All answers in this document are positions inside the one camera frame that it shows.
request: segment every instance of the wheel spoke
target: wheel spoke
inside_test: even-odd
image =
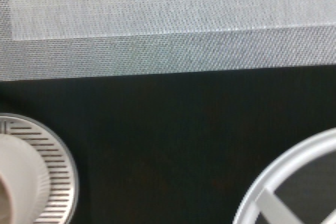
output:
[[[277,196],[266,190],[262,191],[256,199],[256,206],[269,224],[302,224]]]
[[[336,210],[331,212],[328,217],[323,219],[320,224],[334,224],[336,223]]]

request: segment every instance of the woven texture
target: woven texture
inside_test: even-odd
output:
[[[0,0],[0,80],[332,64],[334,9],[331,0]]]

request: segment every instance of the black surface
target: black surface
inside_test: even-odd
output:
[[[336,126],[334,67],[0,83],[0,111],[58,134],[71,224],[230,223],[257,173]]]

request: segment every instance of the round metal object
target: round metal object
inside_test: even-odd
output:
[[[248,188],[235,214],[233,224],[253,224],[259,213],[269,224],[302,223],[280,198],[277,198],[274,191],[293,172],[320,156],[334,151],[336,129],[331,129],[311,136],[283,153],[260,173]],[[334,223],[336,212],[331,212],[322,224]]]
[[[77,201],[77,174],[64,143],[37,121],[13,114],[0,114],[0,134],[22,139],[32,146],[46,163],[50,194],[43,213],[34,223],[68,223]]]

